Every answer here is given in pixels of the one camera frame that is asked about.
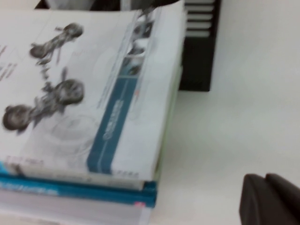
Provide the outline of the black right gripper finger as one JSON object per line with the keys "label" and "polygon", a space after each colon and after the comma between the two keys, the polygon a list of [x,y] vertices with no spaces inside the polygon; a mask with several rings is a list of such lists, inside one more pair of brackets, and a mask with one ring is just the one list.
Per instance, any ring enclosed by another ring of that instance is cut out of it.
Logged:
{"label": "black right gripper finger", "polygon": [[239,214],[242,225],[298,225],[300,188],[274,173],[246,174]]}

